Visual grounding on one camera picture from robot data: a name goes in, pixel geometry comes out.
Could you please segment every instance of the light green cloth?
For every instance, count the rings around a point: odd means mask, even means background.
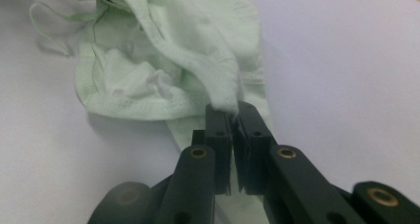
[[[82,17],[93,20],[80,42],[76,71],[77,94],[89,112],[166,120],[181,149],[190,145],[192,130],[204,129],[208,103],[236,113],[238,99],[250,102],[270,127],[260,56],[260,19],[250,2],[96,3],[96,13]],[[235,176],[232,182],[233,195],[216,198],[225,221],[267,223],[261,201],[240,195]]]

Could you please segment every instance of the screw hole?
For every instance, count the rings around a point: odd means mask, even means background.
[[[330,212],[327,214],[327,219],[332,224],[347,224],[346,218],[337,212]]]
[[[196,148],[191,151],[191,156],[196,159],[201,159],[207,156],[207,151],[202,148]]]
[[[282,148],[278,150],[277,154],[283,158],[293,159],[296,157],[296,153],[288,148]]]
[[[186,212],[178,212],[173,217],[175,224],[188,224],[191,221],[191,215]]]
[[[396,196],[391,194],[390,192],[382,189],[382,188],[370,188],[367,190],[367,194],[370,196],[370,198],[384,206],[397,206],[398,205],[398,199]]]

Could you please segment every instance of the white table surface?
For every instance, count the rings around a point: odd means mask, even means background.
[[[82,25],[41,14],[74,49],[57,53],[29,7],[0,0],[0,223],[86,223],[126,180],[154,185],[179,150],[163,122],[89,115],[74,91]],[[277,141],[334,184],[389,184],[420,204],[420,2],[251,0],[262,14],[267,100]]]

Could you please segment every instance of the white surface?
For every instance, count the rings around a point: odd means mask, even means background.
[[[0,0],[0,223],[86,223],[114,185],[172,173],[178,150],[163,123],[86,114],[73,88],[77,58],[36,33],[34,1]],[[420,2],[251,1],[277,140],[346,190],[372,179],[419,204]],[[80,25],[39,17],[76,49]]]

